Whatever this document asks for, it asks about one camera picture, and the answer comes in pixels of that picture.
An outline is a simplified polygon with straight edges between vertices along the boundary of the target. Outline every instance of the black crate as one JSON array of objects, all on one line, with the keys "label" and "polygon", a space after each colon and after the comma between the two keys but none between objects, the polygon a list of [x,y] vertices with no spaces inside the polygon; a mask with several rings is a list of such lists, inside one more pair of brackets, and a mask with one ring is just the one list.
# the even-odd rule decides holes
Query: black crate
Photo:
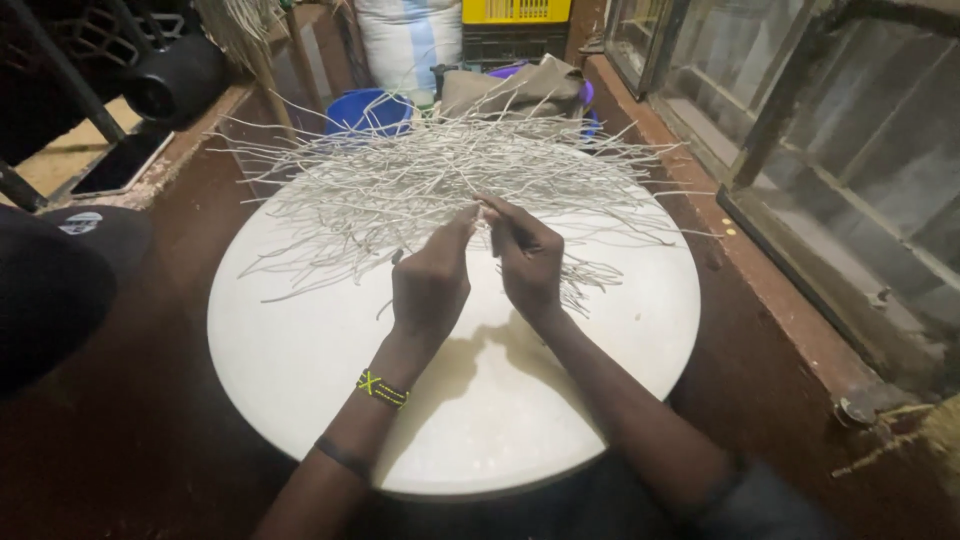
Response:
[{"label": "black crate", "polygon": [[486,72],[516,61],[540,61],[546,53],[562,59],[569,29],[569,22],[465,24],[464,64]]}]

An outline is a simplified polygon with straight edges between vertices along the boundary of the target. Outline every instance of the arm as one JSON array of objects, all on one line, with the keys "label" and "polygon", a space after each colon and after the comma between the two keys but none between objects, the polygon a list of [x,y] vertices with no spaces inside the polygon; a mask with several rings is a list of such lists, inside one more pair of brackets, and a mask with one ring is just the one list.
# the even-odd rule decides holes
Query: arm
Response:
[{"label": "arm", "polygon": [[[749,506],[739,514],[723,510],[736,498],[739,487],[757,482],[741,482],[741,478],[751,477],[737,470],[727,452],[648,392],[597,347],[563,310],[560,278],[564,239],[524,209],[497,197],[477,195],[476,198],[487,206],[484,217],[492,227],[493,254],[502,261],[507,296],[576,381],[611,447],[623,454],[675,516],[713,516],[712,522],[701,520],[701,525],[708,526],[710,537],[773,538],[760,534],[770,530],[769,523],[752,521]],[[805,504],[792,490],[783,487],[780,496],[766,502],[766,509],[778,503],[791,508]],[[758,489],[764,493],[776,491]],[[716,509],[723,515],[713,515]],[[804,519],[808,517],[808,513],[802,515]],[[731,522],[734,526],[729,529],[710,525],[728,526]],[[780,532],[797,532],[798,524],[804,525],[803,522],[778,525]]]},{"label": "arm", "polygon": [[[394,388],[409,389],[450,335],[469,294],[465,249],[476,207],[437,229],[422,250],[394,267],[394,328],[370,364]],[[356,389],[324,432],[341,459],[372,467],[397,410]],[[332,538],[369,486],[354,471],[313,448],[280,491],[254,540]]]}]

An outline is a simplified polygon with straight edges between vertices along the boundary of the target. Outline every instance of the sleeve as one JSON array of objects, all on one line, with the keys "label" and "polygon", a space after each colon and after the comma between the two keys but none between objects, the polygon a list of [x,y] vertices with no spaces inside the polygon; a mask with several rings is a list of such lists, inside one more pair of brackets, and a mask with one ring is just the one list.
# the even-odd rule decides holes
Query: sleeve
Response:
[{"label": "sleeve", "polygon": [[687,521],[704,540],[832,540],[845,537],[822,510],[766,464],[743,464]]}]

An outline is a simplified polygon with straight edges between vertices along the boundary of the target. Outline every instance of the pile of white fibers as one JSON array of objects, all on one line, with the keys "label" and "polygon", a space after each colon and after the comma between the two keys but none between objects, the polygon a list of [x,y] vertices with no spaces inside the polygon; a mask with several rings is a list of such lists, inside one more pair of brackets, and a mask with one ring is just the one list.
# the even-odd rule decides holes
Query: pile of white fibers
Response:
[{"label": "pile of white fibers", "polygon": [[[582,229],[580,217],[605,216],[614,225],[602,230],[672,244],[652,234],[677,232],[665,212],[636,212],[657,204],[638,185],[652,182],[648,168],[672,146],[628,144],[620,135],[602,133],[583,137],[599,128],[586,119],[491,116],[476,109],[457,118],[419,117],[411,128],[395,136],[351,127],[336,135],[302,132],[311,140],[301,139],[296,148],[232,140],[230,151],[241,160],[268,165],[247,182],[284,185],[270,198],[269,212],[291,233],[289,245],[261,256],[245,274],[294,273],[291,293],[273,300],[345,279],[359,282],[397,250],[415,252],[476,192],[502,197],[539,218],[553,217],[551,223],[575,212]],[[267,180],[277,172],[285,180]],[[676,193],[689,192],[657,197]],[[485,241],[485,234],[478,236]],[[567,255],[564,305],[587,315],[584,287],[616,285],[621,276],[608,264]]]}]

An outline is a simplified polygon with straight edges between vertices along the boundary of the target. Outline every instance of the dark wristband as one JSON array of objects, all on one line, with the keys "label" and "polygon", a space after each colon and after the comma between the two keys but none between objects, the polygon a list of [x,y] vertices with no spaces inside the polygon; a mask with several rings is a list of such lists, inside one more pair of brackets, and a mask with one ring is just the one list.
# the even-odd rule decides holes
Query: dark wristband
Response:
[{"label": "dark wristband", "polygon": [[370,483],[370,465],[363,459],[342,450],[322,435],[317,439],[317,442],[313,443],[313,446],[326,454],[330,459],[340,463],[340,465],[351,471],[354,475],[360,477],[364,482]]}]

